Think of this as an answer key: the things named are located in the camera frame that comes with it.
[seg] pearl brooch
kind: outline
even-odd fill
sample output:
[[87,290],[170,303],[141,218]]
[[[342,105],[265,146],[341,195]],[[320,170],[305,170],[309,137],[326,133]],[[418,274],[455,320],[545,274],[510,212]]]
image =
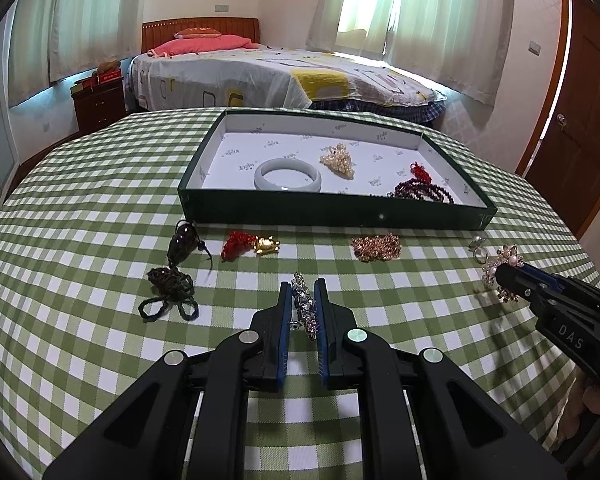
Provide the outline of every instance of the pearl brooch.
[[351,155],[349,155],[347,147],[341,142],[335,147],[331,146],[328,155],[321,155],[320,163],[342,178],[348,178],[349,180],[353,178]]
[[[511,267],[522,267],[524,265],[522,262],[522,255],[518,254],[517,246],[513,245],[509,247],[504,245],[501,249],[498,249],[497,256],[482,268],[482,272],[484,272],[482,280],[487,286],[493,286],[496,270],[502,264],[507,264]],[[498,299],[503,303],[507,303],[509,301],[518,301],[517,294],[509,292],[502,286],[498,286],[496,292],[498,293]]]

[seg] blue gripper pad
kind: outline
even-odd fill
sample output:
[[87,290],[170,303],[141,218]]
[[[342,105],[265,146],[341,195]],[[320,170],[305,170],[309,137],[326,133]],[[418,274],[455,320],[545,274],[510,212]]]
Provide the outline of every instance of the blue gripper pad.
[[555,277],[548,272],[544,272],[544,270],[538,269],[537,267],[529,264],[523,265],[520,267],[520,270],[530,277],[546,283],[552,291],[557,292],[558,294],[564,290],[564,287],[558,283],[558,280],[556,280]]
[[324,310],[322,309],[321,294],[318,288],[318,281],[314,284],[314,301],[315,301],[315,317],[318,320],[318,333],[317,333],[317,345],[318,345],[318,370],[320,370],[320,378],[322,379],[323,386],[327,385],[329,381],[329,366],[327,355],[327,334],[324,330]]
[[278,345],[278,372],[276,374],[276,380],[279,388],[282,388],[285,382],[286,366],[289,359],[289,322],[291,321],[291,309],[291,287],[287,287],[285,309],[282,314],[282,325],[280,329],[280,344]]

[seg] door frame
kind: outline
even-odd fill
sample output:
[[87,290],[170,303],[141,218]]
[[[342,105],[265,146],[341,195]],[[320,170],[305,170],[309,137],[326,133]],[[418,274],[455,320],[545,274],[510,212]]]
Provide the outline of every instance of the door frame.
[[[569,0],[562,0],[561,6],[561,18],[560,18],[560,37],[558,38],[558,50],[555,56],[554,63],[554,71],[551,74],[551,81],[549,82],[549,88],[547,89],[546,97],[544,98],[544,104],[542,105],[542,110],[540,111],[540,116],[538,117],[538,122],[536,123],[536,127],[529,139],[528,145],[526,146],[526,150],[520,158],[520,162],[516,168],[516,174],[519,176],[523,176],[523,173],[526,170],[526,167],[531,160],[531,157],[536,150],[536,146],[538,146],[538,142],[540,141],[540,135],[542,134],[542,130],[544,129],[544,124],[546,123],[546,118],[551,111],[551,107],[554,103],[555,94],[558,90],[558,82],[560,80],[560,73],[562,71],[562,65],[564,63],[564,56],[567,50],[567,34],[569,30]],[[589,212],[589,215],[585,218],[585,221],[578,228],[578,231],[574,233],[575,237],[580,240],[582,235],[587,231],[593,219],[596,217],[598,212],[600,211],[600,195],[598,196],[593,208]]]

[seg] silver brooch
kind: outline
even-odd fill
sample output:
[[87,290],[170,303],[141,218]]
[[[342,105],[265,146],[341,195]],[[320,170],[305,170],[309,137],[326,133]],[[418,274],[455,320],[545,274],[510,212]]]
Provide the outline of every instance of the silver brooch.
[[474,236],[469,242],[469,250],[474,254],[474,260],[481,265],[487,263],[489,250],[484,246],[488,238],[482,238],[480,235]]
[[294,305],[296,306],[296,316],[294,316],[295,319],[291,320],[291,328],[297,330],[304,326],[308,338],[315,341],[318,330],[318,322],[315,317],[315,301],[309,293],[300,272],[296,272],[291,280],[291,294],[294,297]]

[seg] hand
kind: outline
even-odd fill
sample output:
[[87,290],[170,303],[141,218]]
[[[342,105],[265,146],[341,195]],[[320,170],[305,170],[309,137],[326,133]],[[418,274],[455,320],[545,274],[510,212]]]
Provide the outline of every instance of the hand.
[[587,408],[600,415],[600,388],[593,385],[579,368],[569,392],[569,400],[558,423],[558,443],[573,438],[580,427],[580,414]]

